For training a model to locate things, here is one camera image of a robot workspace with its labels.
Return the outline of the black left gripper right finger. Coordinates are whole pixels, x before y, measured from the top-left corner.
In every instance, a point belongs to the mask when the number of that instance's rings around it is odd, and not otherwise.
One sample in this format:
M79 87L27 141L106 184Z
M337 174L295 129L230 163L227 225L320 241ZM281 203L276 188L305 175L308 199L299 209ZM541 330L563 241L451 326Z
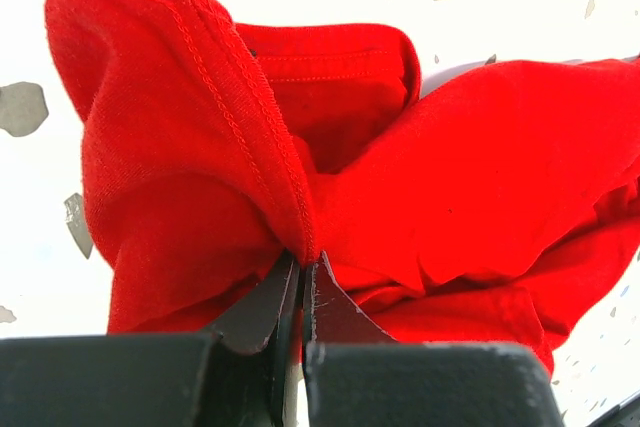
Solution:
M403 344L337 285L306 273L304 379L312 426L560 426L549 378L513 343Z

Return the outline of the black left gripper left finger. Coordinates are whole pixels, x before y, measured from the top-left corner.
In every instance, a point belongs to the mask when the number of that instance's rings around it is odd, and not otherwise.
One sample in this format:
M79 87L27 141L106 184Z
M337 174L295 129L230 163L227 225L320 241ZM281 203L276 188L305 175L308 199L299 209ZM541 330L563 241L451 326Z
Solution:
M289 254L190 333L5 339L5 426L293 426L300 268Z

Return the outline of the red t-shirt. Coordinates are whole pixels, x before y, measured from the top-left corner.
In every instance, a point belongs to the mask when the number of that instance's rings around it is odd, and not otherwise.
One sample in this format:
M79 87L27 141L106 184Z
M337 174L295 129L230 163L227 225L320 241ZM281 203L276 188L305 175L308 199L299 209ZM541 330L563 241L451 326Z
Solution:
M547 369L639 245L639 64L474 68L421 94L399 30L234 22L216 0L46 0L84 125L112 333L189 331L283 251L403 342Z

